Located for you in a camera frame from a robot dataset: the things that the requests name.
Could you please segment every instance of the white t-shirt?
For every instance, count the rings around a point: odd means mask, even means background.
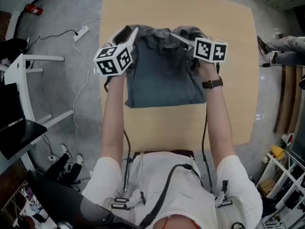
[[[132,163],[129,184],[125,194],[122,191],[122,173],[118,163],[109,157],[100,158],[94,168],[93,177],[83,191],[91,202],[111,210],[115,198],[129,198],[130,210],[113,210],[136,225],[151,212],[156,204],[172,167],[176,164],[190,164],[200,175],[194,160],[170,152],[148,153],[137,156]],[[247,229],[254,229],[262,211],[262,201],[254,184],[237,156],[228,156],[218,166],[217,188],[228,180],[227,197],[235,197],[240,203]],[[143,192],[146,204],[141,200]],[[152,229],[155,222],[170,215],[183,215],[192,219],[200,228],[217,229],[215,197],[202,188],[197,176],[190,170],[177,167],[173,172],[168,191],[155,220],[147,228]]]

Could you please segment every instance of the fire extinguisher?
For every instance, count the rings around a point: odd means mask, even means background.
[[[36,14],[36,15],[41,15],[43,12],[43,9],[38,8],[37,6],[27,4],[24,8],[24,10],[28,13]]]

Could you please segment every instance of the marker cube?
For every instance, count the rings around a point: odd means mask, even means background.
[[[103,76],[121,75],[132,64],[133,46],[100,48],[93,61]]]
[[[225,62],[228,44],[217,39],[196,38],[194,45],[194,58],[211,63]]]

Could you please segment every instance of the white chair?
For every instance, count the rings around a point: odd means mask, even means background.
[[[44,55],[30,55],[30,54],[20,54],[19,57],[9,66],[4,74],[4,82],[5,84],[16,83],[17,88],[20,94],[20,101],[21,106],[23,109],[23,113],[25,115],[25,119],[34,121],[38,124],[45,126],[46,128],[50,128],[54,124],[58,123],[62,119],[68,117],[69,115],[73,114],[73,110],[70,109],[67,112],[53,118],[52,114],[49,114],[43,117],[40,120],[35,120],[29,92],[28,92],[28,85],[27,85],[27,73],[37,73],[43,72],[43,68],[39,69],[29,69],[25,68],[26,61],[54,61],[54,62],[62,62],[64,61],[64,57],[59,56],[44,56]],[[39,141],[41,137],[35,139],[31,142],[31,144],[35,144]]]

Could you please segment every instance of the hand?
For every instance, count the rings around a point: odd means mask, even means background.
[[[204,82],[218,80],[215,64],[207,61],[199,60],[199,74],[201,75]]]

